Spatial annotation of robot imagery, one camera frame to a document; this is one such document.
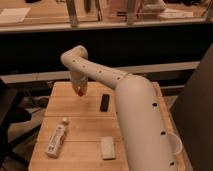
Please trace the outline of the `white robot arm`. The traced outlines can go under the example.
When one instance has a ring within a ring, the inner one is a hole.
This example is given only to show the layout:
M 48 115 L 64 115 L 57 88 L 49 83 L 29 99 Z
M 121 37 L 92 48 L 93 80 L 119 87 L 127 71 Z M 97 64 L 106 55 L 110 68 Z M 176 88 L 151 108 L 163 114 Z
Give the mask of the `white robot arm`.
M 73 89 L 86 93 L 89 78 L 115 91 L 117 119 L 129 171 L 178 171 L 157 94 L 147 78 L 88 60 L 78 45 L 61 55 Z

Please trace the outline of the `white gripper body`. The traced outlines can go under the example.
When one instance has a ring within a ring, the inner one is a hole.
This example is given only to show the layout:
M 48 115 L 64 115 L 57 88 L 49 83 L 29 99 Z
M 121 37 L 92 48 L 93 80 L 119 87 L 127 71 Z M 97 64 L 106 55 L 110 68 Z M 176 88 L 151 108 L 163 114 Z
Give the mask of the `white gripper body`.
M 88 77 L 77 72 L 77 71 L 71 71 L 70 72 L 70 80 L 72 83 L 72 88 L 77 94 L 79 90 L 81 90 L 84 95 L 87 92 L 87 85 L 88 85 Z

